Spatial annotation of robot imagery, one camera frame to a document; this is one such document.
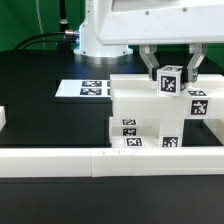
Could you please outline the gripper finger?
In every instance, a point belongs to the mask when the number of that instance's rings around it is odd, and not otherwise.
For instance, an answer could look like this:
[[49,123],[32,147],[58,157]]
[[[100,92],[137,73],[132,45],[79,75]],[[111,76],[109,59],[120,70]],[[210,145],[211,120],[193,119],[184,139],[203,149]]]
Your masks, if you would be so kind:
[[155,56],[157,52],[156,45],[140,45],[139,46],[139,54],[142,58],[144,64],[148,68],[149,78],[153,81],[156,80],[156,72],[159,68],[159,63]]
[[187,65],[187,81],[196,82],[198,78],[198,68],[207,53],[206,43],[192,43],[189,45],[189,53],[192,55]]

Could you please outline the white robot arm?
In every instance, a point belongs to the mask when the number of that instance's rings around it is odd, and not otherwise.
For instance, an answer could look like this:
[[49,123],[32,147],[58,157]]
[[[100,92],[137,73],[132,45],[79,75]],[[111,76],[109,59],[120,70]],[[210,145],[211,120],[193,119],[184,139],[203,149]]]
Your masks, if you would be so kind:
[[185,80],[197,80],[209,43],[224,43],[224,0],[85,0],[80,53],[115,57],[137,45],[149,70],[159,66],[159,45],[187,44],[192,55]]

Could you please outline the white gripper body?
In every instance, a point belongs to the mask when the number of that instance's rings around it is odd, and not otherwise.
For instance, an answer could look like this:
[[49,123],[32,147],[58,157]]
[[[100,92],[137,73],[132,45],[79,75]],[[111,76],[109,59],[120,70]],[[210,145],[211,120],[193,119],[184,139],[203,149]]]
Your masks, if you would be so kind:
[[224,0],[95,0],[104,45],[224,42]]

